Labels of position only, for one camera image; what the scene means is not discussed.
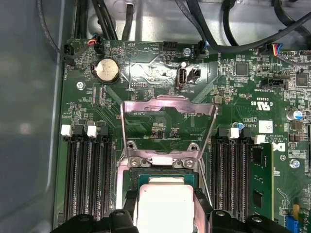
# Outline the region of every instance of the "white sticker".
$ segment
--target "white sticker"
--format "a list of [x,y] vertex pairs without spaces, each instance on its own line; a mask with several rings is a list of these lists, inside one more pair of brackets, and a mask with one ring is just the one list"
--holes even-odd
[[280,152],[285,152],[285,150],[286,150],[284,142],[280,142],[280,143],[273,142],[272,145],[273,145],[273,151],[278,150]]
[[260,120],[259,121],[259,133],[273,133],[273,121]]

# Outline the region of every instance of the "integrated circuit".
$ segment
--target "integrated circuit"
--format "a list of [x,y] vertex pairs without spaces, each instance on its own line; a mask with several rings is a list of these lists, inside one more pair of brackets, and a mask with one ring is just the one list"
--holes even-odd
[[248,64],[247,63],[236,63],[235,73],[236,75],[247,76],[248,75]]
[[263,162],[262,150],[259,148],[253,148],[252,158],[254,163],[261,165]]
[[215,96],[215,97],[214,97],[214,103],[215,103],[215,104],[222,104],[222,103],[223,103],[223,97],[221,97],[221,96]]
[[308,86],[309,74],[298,73],[296,74],[296,86]]
[[86,124],[86,120],[85,119],[79,119],[78,123],[79,123],[79,125],[85,125]]
[[294,121],[291,123],[292,130],[302,130],[303,122],[302,121]]
[[253,191],[253,203],[259,208],[262,207],[262,194],[256,190]]

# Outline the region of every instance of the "capacitor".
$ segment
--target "capacitor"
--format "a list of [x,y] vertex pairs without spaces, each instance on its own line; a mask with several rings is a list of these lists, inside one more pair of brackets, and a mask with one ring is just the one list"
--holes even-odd
[[99,81],[106,85],[113,84],[120,78],[119,64],[111,58],[104,58],[93,64],[91,72]]
[[286,117],[288,120],[301,120],[302,112],[301,111],[289,111]]
[[239,130],[242,130],[242,129],[244,129],[244,124],[242,122],[234,122],[232,124],[232,127],[233,128],[238,128]]

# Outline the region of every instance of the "colored wires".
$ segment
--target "colored wires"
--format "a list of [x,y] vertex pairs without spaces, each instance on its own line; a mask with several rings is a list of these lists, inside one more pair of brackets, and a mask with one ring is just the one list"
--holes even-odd
[[282,46],[283,46],[282,44],[272,44],[272,50],[273,50],[274,57],[278,56]]
[[286,63],[288,63],[294,67],[303,67],[303,66],[310,66],[311,65],[311,62],[304,62],[304,63],[294,62],[294,61],[289,60],[287,57],[280,56],[279,54],[280,54],[281,47],[282,47],[282,44],[272,44],[273,55],[277,59],[279,59],[283,62],[286,62]]
[[92,46],[92,45],[96,44],[96,43],[97,43],[97,37],[98,37],[98,35],[97,35],[97,33],[95,33],[95,34],[93,35],[92,39],[90,39],[90,40],[87,42],[87,45],[88,45],[88,46]]

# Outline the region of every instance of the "chip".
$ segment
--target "chip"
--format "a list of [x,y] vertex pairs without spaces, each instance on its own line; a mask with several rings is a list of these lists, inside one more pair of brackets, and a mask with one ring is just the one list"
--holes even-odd
[[288,135],[288,141],[294,142],[295,141],[295,134],[289,134]]
[[222,103],[223,103],[223,97],[221,97],[221,96],[215,96],[215,97],[214,97],[214,103],[215,103],[215,104],[222,104]]
[[247,63],[236,63],[235,73],[236,75],[247,76],[248,75],[248,64]]
[[308,86],[308,73],[298,73],[296,74],[296,86]]
[[295,142],[300,142],[300,135],[299,134],[295,134]]
[[262,164],[262,149],[259,148],[253,148],[252,151],[252,158],[253,158],[253,162],[256,164]]
[[86,120],[85,119],[79,119],[78,123],[79,123],[79,125],[85,125],[86,124]]
[[108,126],[101,126],[101,130],[99,135],[109,136],[109,127]]
[[259,208],[262,207],[262,194],[256,190],[253,192],[253,203]]
[[291,123],[292,130],[302,130],[303,122],[302,121],[294,121]]
[[97,121],[97,122],[95,123],[95,125],[98,126],[98,127],[105,126],[105,125],[106,125],[106,122],[104,122],[104,121]]
[[76,125],[76,126],[74,127],[73,133],[74,133],[75,135],[83,135],[83,134],[84,134],[83,125]]

